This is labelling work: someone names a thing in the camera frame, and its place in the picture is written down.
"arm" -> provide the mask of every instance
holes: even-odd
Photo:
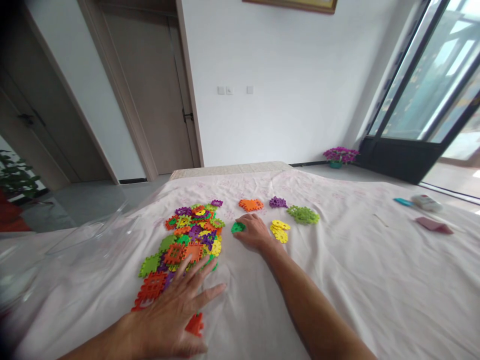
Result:
[[[235,233],[235,237],[257,249],[270,266],[312,358],[376,359],[256,214],[244,215],[237,221],[246,229]]]
[[[178,267],[175,278],[149,307],[124,315],[120,320],[59,360],[137,360],[184,357],[206,353],[201,338],[185,331],[190,319],[226,288],[220,284],[197,295],[217,259],[199,261],[185,276],[189,255]]]

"picture frame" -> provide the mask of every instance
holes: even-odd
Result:
[[[335,14],[337,0],[242,0],[244,3],[273,5],[310,12]]]

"white bed sheet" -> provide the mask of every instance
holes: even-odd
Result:
[[[230,232],[244,214],[238,201],[258,198],[267,224],[291,225],[285,250],[379,359],[479,359],[480,218],[446,206],[440,216],[455,234],[430,232],[413,221],[419,212],[392,201],[411,195],[388,183],[298,170],[169,181],[132,214],[141,219],[128,256],[102,274],[66,272],[67,281],[50,293],[17,354],[55,359],[129,312],[142,284],[137,274],[143,259],[169,233],[155,224],[181,206],[219,199],[226,229],[218,269],[205,286],[228,287],[203,310],[209,351],[202,358],[307,359],[269,268]],[[269,207],[273,196],[314,209],[319,223],[296,224],[284,208]]]

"flower pot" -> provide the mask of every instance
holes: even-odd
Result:
[[[340,169],[342,167],[342,163],[341,162],[331,162],[330,163],[330,167],[333,168],[333,169]]]

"potted plant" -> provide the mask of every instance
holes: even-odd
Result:
[[[323,153],[323,156],[330,162],[330,167],[340,169],[342,164],[348,164],[355,161],[360,153],[357,150],[348,149],[346,147],[332,147]]]
[[[0,191],[7,199],[23,195],[32,199],[37,193],[37,180],[40,176],[30,176],[31,166],[24,159],[14,161],[9,155],[11,151],[0,150]]]

